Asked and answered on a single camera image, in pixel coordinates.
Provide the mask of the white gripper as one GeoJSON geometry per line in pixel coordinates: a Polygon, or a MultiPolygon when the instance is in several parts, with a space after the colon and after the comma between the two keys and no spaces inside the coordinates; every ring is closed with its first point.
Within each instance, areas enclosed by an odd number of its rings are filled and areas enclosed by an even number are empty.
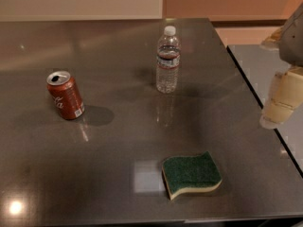
{"type": "Polygon", "coordinates": [[[286,122],[303,103],[303,3],[260,46],[279,49],[279,57],[293,65],[286,72],[276,72],[272,79],[259,120],[263,128],[271,130],[286,122]]]}

